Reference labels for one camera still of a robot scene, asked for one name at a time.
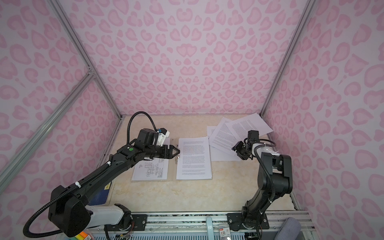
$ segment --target white paper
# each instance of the white paper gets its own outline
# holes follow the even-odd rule
[[[249,130],[259,131],[259,136],[273,131],[258,113],[233,120],[227,124],[227,127],[235,136],[237,142],[243,141],[248,137]]]
[[[164,144],[170,145],[170,138],[164,140]],[[169,159],[155,157],[153,160],[138,162],[133,170],[132,180],[166,180],[168,177]]]
[[[214,132],[216,126],[207,126],[207,136],[210,137]],[[241,161],[241,159],[235,155],[229,155],[215,147],[209,146],[209,154],[211,156],[211,162],[215,161]]]
[[[176,179],[211,179],[208,137],[179,138]]]
[[[212,135],[209,137],[209,145],[229,155],[235,156],[236,153],[232,150],[232,148],[236,145],[238,141],[226,125],[231,121],[232,120],[228,118],[221,119],[220,123],[217,125]]]

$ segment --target cable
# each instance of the cable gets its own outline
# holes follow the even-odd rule
[[[144,114],[144,115],[146,115],[146,116],[149,118],[149,120],[150,120],[151,123],[152,123],[152,126],[153,126],[154,130],[157,131],[156,126],[155,126],[155,124],[153,123],[153,120],[152,120],[151,116],[150,116],[148,113],[143,112],[143,111],[134,113],[134,114],[132,115],[131,119],[130,119],[129,122],[128,122],[128,127],[127,127],[127,144],[129,144],[129,129],[131,128],[132,120],[133,120],[137,115],[139,115],[139,114],[141,114],[141,113]]]
[[[109,238],[107,225],[104,225],[104,232],[105,232],[105,237],[107,238],[107,240],[111,240],[111,239]]]
[[[263,228],[262,228],[261,224],[259,224],[259,227],[262,230],[261,237],[260,237],[260,239],[261,239],[263,237]]]
[[[109,162],[112,160],[113,158],[113,155],[109,155]],[[96,173],[94,173],[93,175],[91,175],[89,178],[87,179],[84,179],[82,180],[81,182],[79,182],[79,185],[80,186],[83,186],[83,185],[86,185],[87,183],[89,183],[90,181],[92,181],[93,179],[95,179],[96,177],[98,177],[100,174],[102,174],[109,166],[110,166],[110,163],[106,163],[100,170],[98,170]],[[46,209],[48,209],[52,204],[54,204],[55,202],[57,202],[58,200],[62,199],[63,197],[65,196],[68,196],[69,194],[73,193],[74,191],[78,190],[79,187],[76,185],[75,187],[71,187],[70,189],[67,189],[65,190],[63,193],[61,193],[59,196],[57,196],[55,199],[53,199],[52,201],[50,201],[49,203],[45,204],[42,208],[40,208],[37,212],[35,212],[32,217],[30,217],[28,219],[28,221],[25,223],[24,225],[24,228],[23,228],[23,234],[24,236],[26,237],[29,237],[29,238],[41,238],[41,237],[48,237],[48,236],[52,236],[52,235],[55,235],[55,234],[59,234],[59,233],[62,233],[61,230],[56,230],[56,231],[51,231],[51,232],[45,232],[45,233],[33,233],[33,232],[30,232],[29,231],[29,227],[31,226],[31,224],[33,223],[33,221],[42,213],[44,212]]]
[[[275,143],[274,141],[269,140],[269,139],[259,139],[259,141],[270,142],[270,143],[272,143],[272,145],[271,145],[271,144],[267,144],[268,147],[276,147],[276,143]]]

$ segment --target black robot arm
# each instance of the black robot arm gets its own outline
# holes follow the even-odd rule
[[[144,160],[145,157],[172,159],[180,153],[180,150],[173,145],[169,145],[169,148],[167,145],[156,145],[159,132],[166,133],[166,131],[165,129],[154,131],[146,128],[140,130],[137,139],[132,141],[132,145],[127,144],[114,155],[110,155],[106,164],[79,182],[73,183],[66,188],[61,185],[55,188],[51,193],[51,201],[36,212],[25,224],[24,235],[37,238],[60,232],[65,233],[68,237],[79,234],[88,226],[93,214],[85,206],[105,185],[121,173],[134,167],[136,163]],[[31,233],[29,226],[48,207],[49,220],[60,230],[50,233]]]
[[[238,142],[232,150],[243,159],[256,157],[260,163],[257,177],[258,190],[252,199],[242,207],[241,219],[230,223],[232,230],[256,229],[260,239],[259,228],[269,229],[266,209],[279,197],[292,192],[292,162],[288,155],[274,152],[273,149],[263,147],[275,147],[276,144],[267,139],[259,139],[258,131],[249,131],[244,142]]]

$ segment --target aluminum frame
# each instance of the aluminum frame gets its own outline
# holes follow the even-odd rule
[[[77,98],[82,94],[88,84],[95,80],[93,73],[88,73],[82,78],[79,84],[65,97],[65,99],[56,107],[54,112],[40,125],[34,135],[25,143],[24,147],[14,155],[10,164],[0,174],[0,194],[6,189],[11,181],[16,177],[24,165],[28,162],[31,155],[39,148],[48,134],[60,122],[68,109],[73,105]]]
[[[268,110],[268,107],[270,103],[272,102],[272,97],[275,94],[277,85],[281,81],[281,78],[283,76],[283,73],[285,72],[286,67],[288,66],[288,63],[290,59],[292,58],[292,55],[294,54],[294,51],[299,44],[299,41],[305,32],[305,28],[308,24],[308,22],[311,19],[311,16],[316,8],[318,0],[308,0],[303,13],[301,15],[301,18],[299,20],[299,23],[296,26],[295,31],[293,32],[292,39],[288,45],[287,51],[285,52],[285,55],[283,57],[283,60],[281,61],[281,64],[279,66],[279,69],[277,70],[277,74],[272,82],[272,86],[268,91],[268,94],[265,98],[265,102],[263,104],[263,107],[260,111],[260,116],[263,118],[266,114],[266,111]]]
[[[96,75],[96,83],[99,86],[101,92],[103,93],[105,99],[107,100],[108,104],[113,109],[114,113],[117,115],[118,119],[121,119],[121,112],[119,108],[117,107],[115,101],[113,100],[112,96],[108,92],[107,88],[105,87],[103,81],[101,80],[100,74],[98,73],[97,69],[92,63],[92,60],[90,56],[88,55],[87,51],[85,50],[85,47],[81,43],[80,37],[75,32],[66,12],[63,9],[63,6],[59,2],[59,0],[47,0],[49,5],[51,6],[52,10],[54,11],[55,15],[57,16],[59,22],[63,26],[64,30],[66,31],[68,37],[71,39],[72,43],[74,44],[75,48],[77,49],[81,59],[85,63],[85,65],[88,67],[88,70],[90,72],[94,72]]]
[[[99,164],[96,166],[96,168],[100,167],[102,164],[104,164],[106,162],[106,159],[112,150],[113,144],[115,143],[116,137],[119,133],[119,130],[121,128],[123,121],[124,121],[124,117],[120,120],[118,119],[118,121],[117,121],[117,123],[113,129],[112,135],[110,136],[110,138],[107,142],[107,145],[105,146],[105,150],[103,152],[103,155],[101,156]]]
[[[211,217],[215,232],[218,226],[222,223],[227,223],[228,213],[234,212],[133,212],[132,214],[146,214],[147,221],[144,231],[135,231],[135,233],[193,233],[206,232],[207,217]],[[269,229],[264,229],[263,232],[277,232],[281,229],[283,223],[288,217],[297,219],[301,224],[303,232],[315,232],[314,224],[308,211],[266,211],[268,217]],[[90,228],[91,232],[97,233],[102,228]],[[255,232],[255,229],[239,230],[238,232]]]

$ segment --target marble table surface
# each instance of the marble table surface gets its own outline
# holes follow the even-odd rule
[[[170,131],[171,144],[181,137],[203,137],[207,126],[216,126],[222,117],[235,120],[245,115],[182,115],[153,116],[157,128]],[[111,153],[126,143],[130,117],[125,117]],[[152,128],[149,119],[138,115],[132,122],[130,139],[142,128]],[[239,211],[256,193],[259,163],[257,160],[212,162],[211,180],[176,180],[175,159],[169,160],[168,179],[132,182],[133,169],[115,178],[109,192],[109,204],[123,204],[133,212]],[[291,198],[285,195],[274,201],[268,210],[294,210]]]

